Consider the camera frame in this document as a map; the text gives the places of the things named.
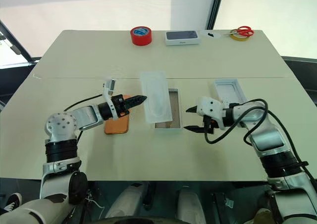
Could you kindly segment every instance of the tape roll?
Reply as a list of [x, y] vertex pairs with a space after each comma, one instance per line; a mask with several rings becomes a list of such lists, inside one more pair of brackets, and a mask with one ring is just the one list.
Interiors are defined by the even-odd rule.
[[130, 31], [132, 43], [137, 46], [145, 46], [152, 41], [152, 31], [148, 27], [135, 27]]
[[239, 41], [239, 42], [244, 42], [246, 40], [248, 40], [249, 37], [240, 35], [240, 34], [230, 34], [229, 35], [233, 40]]

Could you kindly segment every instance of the red scissors handle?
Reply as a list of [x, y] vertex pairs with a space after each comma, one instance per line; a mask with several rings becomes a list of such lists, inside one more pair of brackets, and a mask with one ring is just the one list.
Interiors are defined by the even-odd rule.
[[254, 31], [251, 29], [251, 27], [248, 26], [238, 27], [236, 32], [245, 37], [250, 37], [254, 34]]

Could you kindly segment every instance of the red tape roll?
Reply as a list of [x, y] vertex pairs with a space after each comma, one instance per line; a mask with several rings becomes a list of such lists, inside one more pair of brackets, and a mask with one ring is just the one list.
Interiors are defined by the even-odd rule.
[[130, 31], [132, 43], [145, 46], [152, 41], [152, 31], [148, 27], [135, 27]]

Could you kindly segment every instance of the scissors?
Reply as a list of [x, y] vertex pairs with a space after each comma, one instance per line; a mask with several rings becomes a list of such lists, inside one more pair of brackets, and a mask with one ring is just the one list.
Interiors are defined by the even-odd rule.
[[241, 26], [229, 34], [240, 34], [241, 36], [250, 37], [254, 34], [254, 31], [251, 29], [251, 27]]

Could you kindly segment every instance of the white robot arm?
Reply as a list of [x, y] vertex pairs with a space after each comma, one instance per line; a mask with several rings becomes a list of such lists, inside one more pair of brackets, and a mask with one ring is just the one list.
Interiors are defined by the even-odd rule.
[[[270, 122], [267, 113], [272, 115], [279, 123], [277, 117], [267, 109], [267, 103], [262, 99], [252, 100], [242, 105], [232, 104], [224, 109], [218, 100], [202, 97], [197, 100], [197, 106], [189, 108], [186, 112], [193, 112], [203, 116], [204, 127], [187, 126], [186, 129], [197, 133], [204, 133], [208, 143], [214, 144], [223, 139], [235, 126], [245, 127], [249, 130], [252, 145], [261, 160], [268, 175], [268, 182], [272, 187], [272, 206], [278, 208], [277, 221], [293, 223], [300, 218], [300, 223], [317, 223], [317, 192], [316, 181], [307, 171], [307, 162], [302, 162], [296, 151], [294, 154], [287, 145], [277, 126]], [[208, 133], [213, 134], [214, 128], [225, 130], [219, 138], [210, 141]], [[293, 146], [288, 132], [282, 127]]]
[[88, 181], [77, 156], [76, 130], [87, 130], [103, 124], [109, 118], [118, 119], [129, 114], [129, 108], [141, 104], [147, 97], [124, 99], [112, 95], [114, 80], [104, 85], [107, 102], [51, 115], [45, 132], [47, 163], [43, 165], [40, 199], [23, 204], [0, 216], [1, 224], [60, 224], [75, 205], [87, 195]]

